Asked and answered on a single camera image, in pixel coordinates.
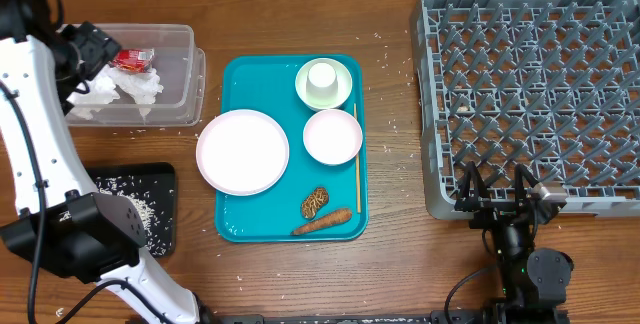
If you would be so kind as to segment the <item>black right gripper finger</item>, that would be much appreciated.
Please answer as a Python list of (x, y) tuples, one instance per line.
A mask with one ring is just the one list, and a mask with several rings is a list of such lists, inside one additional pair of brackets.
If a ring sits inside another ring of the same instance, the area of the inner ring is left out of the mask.
[(514, 169), (514, 189), (517, 203), (524, 203), (527, 199), (528, 191), (525, 189), (525, 182), (534, 188), (539, 181), (529, 171), (524, 164), (517, 164)]
[(489, 191), (473, 161), (464, 167), (464, 176), (457, 198), (458, 204), (488, 204)]

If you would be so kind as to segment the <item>red snack wrapper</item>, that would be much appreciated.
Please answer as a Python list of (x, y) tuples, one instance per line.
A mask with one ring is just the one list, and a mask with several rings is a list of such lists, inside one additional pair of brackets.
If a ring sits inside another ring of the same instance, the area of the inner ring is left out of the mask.
[(110, 65), (131, 73), (146, 73), (151, 71), (154, 57), (154, 49), (122, 49)]

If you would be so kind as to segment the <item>small pink bowl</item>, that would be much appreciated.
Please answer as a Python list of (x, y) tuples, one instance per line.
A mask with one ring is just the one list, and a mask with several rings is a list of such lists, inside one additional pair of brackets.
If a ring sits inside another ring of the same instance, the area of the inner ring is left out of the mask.
[(342, 165), (355, 158), (364, 135), (352, 114), (326, 109), (314, 114), (303, 129), (303, 144), (309, 155), (328, 166)]

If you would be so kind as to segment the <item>white-green bowl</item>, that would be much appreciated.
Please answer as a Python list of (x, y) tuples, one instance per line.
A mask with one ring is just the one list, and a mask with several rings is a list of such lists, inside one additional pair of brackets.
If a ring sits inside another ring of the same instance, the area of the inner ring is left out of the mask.
[[(326, 62), (331, 64), (337, 73), (337, 84), (338, 84), (337, 94), (335, 98), (326, 106), (316, 106), (313, 102), (310, 102), (307, 99), (307, 95), (306, 95), (307, 74), (311, 65), (316, 62)], [(295, 78), (295, 90), (299, 99), (307, 107), (309, 107), (314, 111), (336, 109), (340, 107), (349, 98), (352, 88), (353, 88), (353, 79), (347, 67), (341, 62), (335, 59), (330, 59), (330, 58), (317, 58), (317, 59), (312, 59), (306, 62), (299, 69)]]

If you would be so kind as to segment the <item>large white plate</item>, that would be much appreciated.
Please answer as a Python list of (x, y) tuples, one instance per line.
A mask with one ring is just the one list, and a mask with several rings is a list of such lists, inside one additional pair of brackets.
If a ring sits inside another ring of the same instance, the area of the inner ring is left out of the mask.
[(289, 142), (268, 115), (250, 109), (223, 113), (204, 128), (196, 163), (215, 189), (234, 196), (259, 194), (272, 187), (289, 162)]

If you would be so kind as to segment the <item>white cup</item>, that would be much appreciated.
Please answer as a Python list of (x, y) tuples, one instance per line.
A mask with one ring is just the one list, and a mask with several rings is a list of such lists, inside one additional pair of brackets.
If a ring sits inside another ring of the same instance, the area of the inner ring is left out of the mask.
[(307, 74), (306, 95), (316, 106), (328, 105), (337, 94), (337, 73), (326, 62), (313, 63)]

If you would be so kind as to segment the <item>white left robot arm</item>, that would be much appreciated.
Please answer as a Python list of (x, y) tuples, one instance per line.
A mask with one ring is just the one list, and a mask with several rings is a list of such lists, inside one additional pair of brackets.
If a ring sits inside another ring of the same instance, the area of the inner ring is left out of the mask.
[(18, 215), (2, 240), (33, 275), (109, 290), (149, 323), (211, 323), (147, 250), (131, 201), (97, 189), (69, 132), (70, 96), (87, 93), (119, 49), (91, 23), (66, 24), (60, 1), (1, 0), (1, 136)]

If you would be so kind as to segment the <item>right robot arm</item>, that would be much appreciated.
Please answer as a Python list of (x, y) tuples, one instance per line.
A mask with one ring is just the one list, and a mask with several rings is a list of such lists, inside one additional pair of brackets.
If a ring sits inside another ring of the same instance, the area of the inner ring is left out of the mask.
[[(495, 202), (476, 164), (465, 166), (454, 208), (473, 214), (469, 227), (482, 232), (485, 250), (495, 263), (467, 275), (450, 290), (443, 307), (448, 324), (464, 319), (470, 323), (570, 321), (558, 306), (566, 301), (573, 260), (564, 252), (535, 245), (539, 227), (559, 214), (568, 193), (558, 182), (536, 179), (522, 164), (515, 167), (514, 175), (514, 199)], [(494, 270), (500, 275), (501, 298), (490, 299), (483, 308), (469, 313), (451, 309), (453, 296), (464, 284)]]

